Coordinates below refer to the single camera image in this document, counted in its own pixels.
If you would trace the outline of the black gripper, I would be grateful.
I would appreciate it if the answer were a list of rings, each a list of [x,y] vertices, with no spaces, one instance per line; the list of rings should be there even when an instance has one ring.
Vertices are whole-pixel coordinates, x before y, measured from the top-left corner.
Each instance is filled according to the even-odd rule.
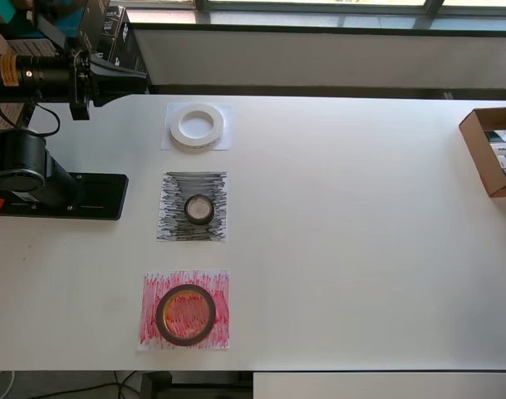
[[[20,102],[65,103],[75,121],[90,119],[91,81],[98,82],[94,86],[94,106],[147,92],[144,72],[91,58],[84,47],[70,48],[55,57],[20,55],[18,79]]]

